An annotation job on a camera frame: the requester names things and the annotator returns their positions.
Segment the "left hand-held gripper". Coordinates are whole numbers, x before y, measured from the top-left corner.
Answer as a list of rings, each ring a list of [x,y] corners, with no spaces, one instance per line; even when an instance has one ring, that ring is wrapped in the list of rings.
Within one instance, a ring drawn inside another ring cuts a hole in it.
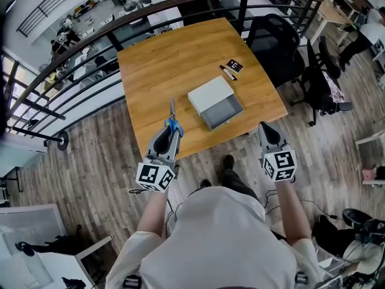
[[[151,138],[147,152],[138,164],[136,193],[165,193],[168,190],[171,182],[177,178],[176,157],[183,135],[183,129],[165,125]]]

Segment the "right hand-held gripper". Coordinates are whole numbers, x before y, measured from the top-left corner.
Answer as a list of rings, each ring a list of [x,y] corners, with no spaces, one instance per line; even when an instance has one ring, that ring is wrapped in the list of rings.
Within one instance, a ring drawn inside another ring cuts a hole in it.
[[[260,122],[259,138],[262,147],[261,165],[273,182],[295,181],[297,155],[286,136],[268,122]]]

